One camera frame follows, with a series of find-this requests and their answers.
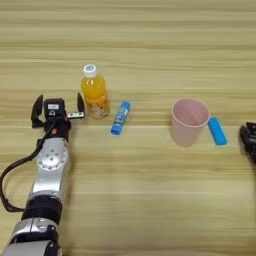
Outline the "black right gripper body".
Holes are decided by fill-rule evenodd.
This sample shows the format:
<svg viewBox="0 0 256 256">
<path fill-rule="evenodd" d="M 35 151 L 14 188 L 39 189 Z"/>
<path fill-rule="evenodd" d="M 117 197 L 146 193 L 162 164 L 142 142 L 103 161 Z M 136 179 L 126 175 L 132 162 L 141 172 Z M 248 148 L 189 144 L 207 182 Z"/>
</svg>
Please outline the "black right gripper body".
<svg viewBox="0 0 256 256">
<path fill-rule="evenodd" d="M 253 161 L 256 161 L 256 123 L 248 123 L 250 141 L 250 156 Z"/>
</svg>

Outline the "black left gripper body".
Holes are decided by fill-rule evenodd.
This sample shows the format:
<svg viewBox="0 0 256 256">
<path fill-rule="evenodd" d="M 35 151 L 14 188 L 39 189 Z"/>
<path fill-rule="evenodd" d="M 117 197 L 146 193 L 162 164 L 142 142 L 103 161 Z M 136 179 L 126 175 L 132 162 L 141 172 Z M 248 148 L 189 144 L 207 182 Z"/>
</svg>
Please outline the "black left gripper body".
<svg viewBox="0 0 256 256">
<path fill-rule="evenodd" d="M 44 123 L 45 138 L 63 138 L 68 140 L 71 121 L 73 119 L 82 119 L 84 117 L 84 112 L 68 113 L 64 117 L 48 117 Z"/>
</svg>

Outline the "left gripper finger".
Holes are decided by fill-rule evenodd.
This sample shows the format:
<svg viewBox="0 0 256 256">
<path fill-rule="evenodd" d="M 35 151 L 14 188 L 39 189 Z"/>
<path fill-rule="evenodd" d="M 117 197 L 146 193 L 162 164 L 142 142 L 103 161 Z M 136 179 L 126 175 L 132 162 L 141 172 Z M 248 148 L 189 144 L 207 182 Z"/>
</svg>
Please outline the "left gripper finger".
<svg viewBox="0 0 256 256">
<path fill-rule="evenodd" d="M 43 110 L 43 96 L 40 95 L 36 99 L 32 107 L 31 122 L 32 122 L 33 128 L 41 128 L 44 126 L 44 123 L 39 119 L 40 115 L 42 114 L 42 110 Z"/>
<path fill-rule="evenodd" d="M 85 112 L 84 100 L 80 93 L 77 93 L 77 108 L 79 112 Z"/>
</svg>

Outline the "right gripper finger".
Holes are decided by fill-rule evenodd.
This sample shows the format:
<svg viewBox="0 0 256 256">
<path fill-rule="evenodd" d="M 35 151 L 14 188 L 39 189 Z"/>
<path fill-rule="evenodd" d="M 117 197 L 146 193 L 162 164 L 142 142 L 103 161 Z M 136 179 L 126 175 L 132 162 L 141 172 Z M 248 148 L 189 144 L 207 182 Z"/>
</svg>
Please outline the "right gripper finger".
<svg viewBox="0 0 256 256">
<path fill-rule="evenodd" d="M 250 132 L 248 130 L 248 123 L 245 123 L 240 127 L 239 137 L 244 146 L 244 149 L 247 149 L 250 144 Z"/>
</svg>

